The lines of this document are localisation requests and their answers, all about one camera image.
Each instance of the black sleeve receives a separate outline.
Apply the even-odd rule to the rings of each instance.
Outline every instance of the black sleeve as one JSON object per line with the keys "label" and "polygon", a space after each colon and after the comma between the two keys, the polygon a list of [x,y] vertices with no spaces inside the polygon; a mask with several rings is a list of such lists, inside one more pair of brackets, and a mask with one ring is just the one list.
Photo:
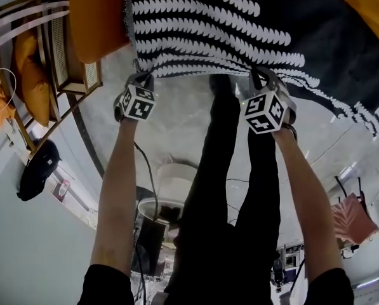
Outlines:
{"label": "black sleeve", "polygon": [[309,284],[305,305],[313,304],[354,304],[350,280],[343,269],[329,270]]}
{"label": "black sleeve", "polygon": [[121,271],[94,264],[89,267],[78,305],[134,305],[130,279]]}

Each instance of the black and white patterned fabric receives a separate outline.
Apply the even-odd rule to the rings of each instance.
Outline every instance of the black and white patterned fabric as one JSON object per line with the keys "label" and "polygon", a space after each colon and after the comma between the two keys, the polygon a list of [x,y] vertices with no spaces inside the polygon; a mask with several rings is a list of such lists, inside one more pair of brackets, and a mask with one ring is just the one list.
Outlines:
{"label": "black and white patterned fabric", "polygon": [[379,135],[379,40],[342,0],[131,0],[131,10],[139,66],[155,78],[264,65],[292,96]]}

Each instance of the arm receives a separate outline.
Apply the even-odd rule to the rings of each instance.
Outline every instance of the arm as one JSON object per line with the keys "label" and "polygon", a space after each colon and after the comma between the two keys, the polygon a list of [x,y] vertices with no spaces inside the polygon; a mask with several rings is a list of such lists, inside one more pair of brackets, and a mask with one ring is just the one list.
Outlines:
{"label": "arm", "polygon": [[136,202],[134,135],[137,122],[121,123],[100,192],[98,227],[91,264],[130,275]]}
{"label": "arm", "polygon": [[330,269],[343,268],[330,202],[293,134],[282,129],[275,132],[274,138],[281,149],[288,172],[296,214],[305,241],[308,280],[312,282]]}

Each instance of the gray floor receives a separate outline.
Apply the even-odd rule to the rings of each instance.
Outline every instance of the gray floor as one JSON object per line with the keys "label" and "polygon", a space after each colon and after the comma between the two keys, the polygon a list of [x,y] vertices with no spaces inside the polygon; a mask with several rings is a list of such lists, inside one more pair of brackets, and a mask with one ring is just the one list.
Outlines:
{"label": "gray floor", "polygon": [[[122,91],[126,78],[134,71],[131,66],[133,57],[134,53],[125,48],[105,58],[102,62],[103,87],[81,105],[86,127],[104,167],[107,166],[117,136],[118,125],[113,119],[112,103]],[[213,100],[208,78],[157,79],[156,93],[159,96],[152,118],[140,123],[136,134],[136,142],[147,153],[153,172],[156,173],[161,165],[174,159],[198,164]],[[363,125],[335,119],[331,112],[316,103],[306,100],[296,100],[296,103],[299,145],[329,192],[332,202],[336,202],[341,193],[335,188],[334,176],[353,165],[354,170],[349,175],[352,179],[346,183],[347,192],[358,192],[354,178],[360,175],[368,205],[376,203],[379,200],[379,138],[374,140]],[[248,180],[250,164],[247,129],[246,123],[240,121],[228,178]],[[137,154],[136,157],[138,185],[150,189],[148,169],[141,155]],[[288,176],[279,153],[277,161],[282,215],[279,244],[282,244],[300,240],[302,234],[293,207]],[[228,203],[239,208],[247,188],[247,183],[229,181]],[[257,214],[268,212],[269,209],[255,211]],[[229,220],[236,217],[237,212],[229,208]]]}

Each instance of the person's leg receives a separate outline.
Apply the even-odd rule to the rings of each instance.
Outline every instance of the person's leg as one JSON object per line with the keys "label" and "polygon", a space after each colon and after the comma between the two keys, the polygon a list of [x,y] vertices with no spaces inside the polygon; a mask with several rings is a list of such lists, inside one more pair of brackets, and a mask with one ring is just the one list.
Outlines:
{"label": "person's leg", "polygon": [[236,144],[240,105],[231,92],[228,75],[215,76],[211,86],[215,93],[211,123],[175,240],[174,274],[165,290],[170,295],[177,285],[178,288],[185,285],[183,275],[188,281],[192,273],[198,274],[202,266],[199,261],[211,268],[212,262],[217,263],[217,257],[222,254],[219,245],[227,228],[226,178]]}
{"label": "person's leg", "polygon": [[261,288],[265,289],[261,290],[262,295],[270,297],[270,270],[278,258],[276,249],[281,222],[276,143],[271,133],[256,135],[249,129],[248,149],[251,161],[249,188],[235,230],[239,248],[251,257],[243,265],[239,264],[239,270],[257,277]]}

